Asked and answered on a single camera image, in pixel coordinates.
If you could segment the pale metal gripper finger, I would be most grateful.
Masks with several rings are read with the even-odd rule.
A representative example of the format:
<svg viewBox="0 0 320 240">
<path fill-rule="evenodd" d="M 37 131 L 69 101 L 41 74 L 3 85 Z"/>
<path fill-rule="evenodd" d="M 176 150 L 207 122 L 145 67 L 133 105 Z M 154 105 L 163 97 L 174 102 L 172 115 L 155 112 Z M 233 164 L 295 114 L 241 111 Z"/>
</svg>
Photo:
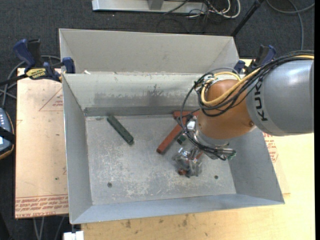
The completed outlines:
<svg viewBox="0 0 320 240">
<path fill-rule="evenodd" d="M 188 177 L 198 177 L 202 172 L 202 161 L 201 159 L 192 159 L 189 161 L 189 167 L 187 170 Z"/>
<path fill-rule="evenodd" d="M 172 157 L 172 160 L 177 164 L 177 171 L 179 175 L 187 175 L 189 168 L 188 152 L 185 149 L 179 149 L 178 152 Z"/>
</svg>

